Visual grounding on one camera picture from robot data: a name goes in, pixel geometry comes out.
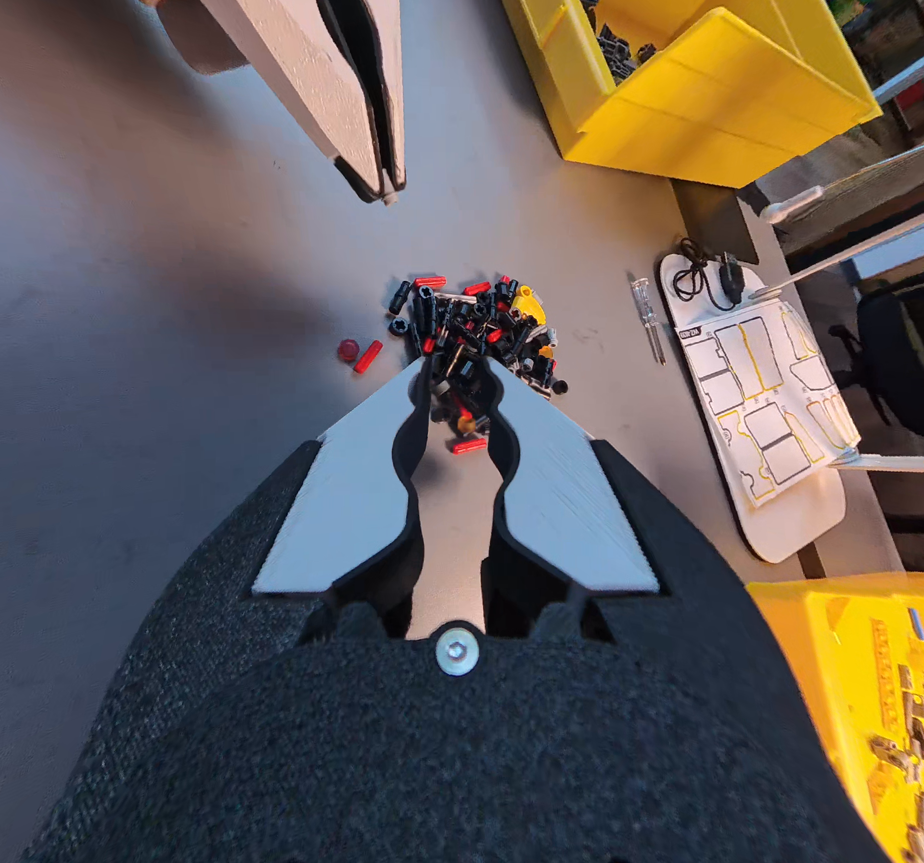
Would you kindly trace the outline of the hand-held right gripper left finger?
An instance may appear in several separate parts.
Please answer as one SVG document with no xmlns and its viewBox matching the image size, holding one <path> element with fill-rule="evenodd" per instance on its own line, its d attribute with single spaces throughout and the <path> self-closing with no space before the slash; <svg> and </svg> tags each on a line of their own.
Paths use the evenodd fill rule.
<svg viewBox="0 0 924 863">
<path fill-rule="evenodd" d="M 428 442 L 433 364 L 423 358 L 308 444 L 305 478 L 251 585 L 260 599 L 369 605 L 406 638 L 424 542 L 412 476 Z"/>
</svg>

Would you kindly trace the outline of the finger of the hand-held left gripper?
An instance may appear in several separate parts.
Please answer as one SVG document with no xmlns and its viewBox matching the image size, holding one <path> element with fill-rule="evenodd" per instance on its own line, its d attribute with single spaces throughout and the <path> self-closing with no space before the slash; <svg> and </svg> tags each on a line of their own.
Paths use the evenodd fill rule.
<svg viewBox="0 0 924 863">
<path fill-rule="evenodd" d="M 199 0 L 367 203 L 385 199 L 385 0 Z"/>
<path fill-rule="evenodd" d="M 358 0 L 354 60 L 372 106 L 383 193 L 407 184 L 400 0 Z"/>
</svg>

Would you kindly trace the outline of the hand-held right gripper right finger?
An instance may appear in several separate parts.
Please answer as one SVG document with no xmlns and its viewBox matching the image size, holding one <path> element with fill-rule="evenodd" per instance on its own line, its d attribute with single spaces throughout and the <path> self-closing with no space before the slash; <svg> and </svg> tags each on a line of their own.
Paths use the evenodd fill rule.
<svg viewBox="0 0 924 863">
<path fill-rule="evenodd" d="M 525 638 L 551 604 L 657 596 L 661 583 L 595 439 L 498 361 L 482 364 L 500 485 L 480 580 L 486 633 Z"/>
</svg>

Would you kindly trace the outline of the pile of small connector pins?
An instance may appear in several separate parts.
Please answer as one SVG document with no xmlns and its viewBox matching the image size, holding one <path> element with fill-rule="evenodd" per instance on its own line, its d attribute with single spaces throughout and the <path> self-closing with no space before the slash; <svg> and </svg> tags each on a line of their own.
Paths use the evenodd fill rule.
<svg viewBox="0 0 924 863">
<path fill-rule="evenodd" d="M 558 339 L 542 301 L 509 276 L 448 292 L 444 277 L 404 280 L 386 306 L 389 333 L 407 345 L 410 360 L 431 366 L 430 417 L 452 436 L 455 456 L 485 450 L 491 430 L 493 388 L 483 372 L 489 361 L 540 397 L 565 395 L 558 372 Z"/>
</svg>

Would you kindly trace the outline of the grey desk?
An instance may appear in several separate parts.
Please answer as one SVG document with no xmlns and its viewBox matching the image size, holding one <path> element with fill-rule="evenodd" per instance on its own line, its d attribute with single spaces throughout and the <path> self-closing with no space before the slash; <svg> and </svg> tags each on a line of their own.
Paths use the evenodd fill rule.
<svg viewBox="0 0 924 863">
<path fill-rule="evenodd" d="M 2 857 L 887 861 L 735 578 L 686 369 L 631 298 L 665 178 L 561 159 L 500 0 L 400 0 L 407 187 L 134 0 L 2 0 Z M 661 583 L 486 633 L 500 477 L 432 422 L 406 638 L 251 585 L 308 444 L 412 362 L 400 282 L 509 276 Z M 342 339 L 384 348 L 365 374 Z"/>
</svg>

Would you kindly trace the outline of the heap of black brick parts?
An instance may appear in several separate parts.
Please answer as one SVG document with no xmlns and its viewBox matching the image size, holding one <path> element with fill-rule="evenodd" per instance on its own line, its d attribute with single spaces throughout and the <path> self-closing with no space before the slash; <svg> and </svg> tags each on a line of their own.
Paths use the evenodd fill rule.
<svg viewBox="0 0 924 863">
<path fill-rule="evenodd" d="M 602 0 L 578 1 L 595 34 L 605 64 L 616 85 L 624 83 L 638 68 L 658 54 L 659 49 L 653 43 L 647 43 L 633 51 L 629 40 L 619 37 L 607 23 L 603 23 L 599 28 L 597 9 Z"/>
</svg>

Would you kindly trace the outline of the yellow plastic parts bin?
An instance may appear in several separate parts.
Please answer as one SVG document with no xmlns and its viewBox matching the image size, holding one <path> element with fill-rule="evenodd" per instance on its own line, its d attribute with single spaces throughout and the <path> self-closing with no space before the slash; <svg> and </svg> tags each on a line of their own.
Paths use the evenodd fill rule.
<svg viewBox="0 0 924 863">
<path fill-rule="evenodd" d="M 563 159 L 741 188 L 881 115 L 825 0 L 602 0 L 616 85 L 578 0 L 501 0 Z"/>
<path fill-rule="evenodd" d="M 923 860 L 923 772 L 907 784 L 873 735 L 923 729 L 923 575 L 885 572 L 746 586 L 796 678 L 822 746 L 893 861 Z"/>
</svg>

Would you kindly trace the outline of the black office chair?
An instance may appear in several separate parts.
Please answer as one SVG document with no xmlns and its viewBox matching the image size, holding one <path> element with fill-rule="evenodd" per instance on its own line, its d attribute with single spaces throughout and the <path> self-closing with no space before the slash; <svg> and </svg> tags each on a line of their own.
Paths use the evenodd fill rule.
<svg viewBox="0 0 924 863">
<path fill-rule="evenodd" d="M 886 284 L 858 305 L 855 336 L 843 325 L 828 332 L 847 351 L 850 366 L 834 373 L 839 388 L 859 386 L 887 425 L 923 434 L 923 275 Z"/>
</svg>

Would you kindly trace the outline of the clear-handled small screwdriver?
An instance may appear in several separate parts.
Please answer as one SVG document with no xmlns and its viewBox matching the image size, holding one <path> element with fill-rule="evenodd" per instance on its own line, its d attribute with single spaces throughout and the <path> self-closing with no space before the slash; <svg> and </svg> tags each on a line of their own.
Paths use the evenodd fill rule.
<svg viewBox="0 0 924 863">
<path fill-rule="evenodd" d="M 664 348 L 660 337 L 660 326 L 650 295 L 650 283 L 646 278 L 632 279 L 630 289 L 633 301 L 644 327 L 653 358 L 661 366 L 666 365 Z"/>
</svg>

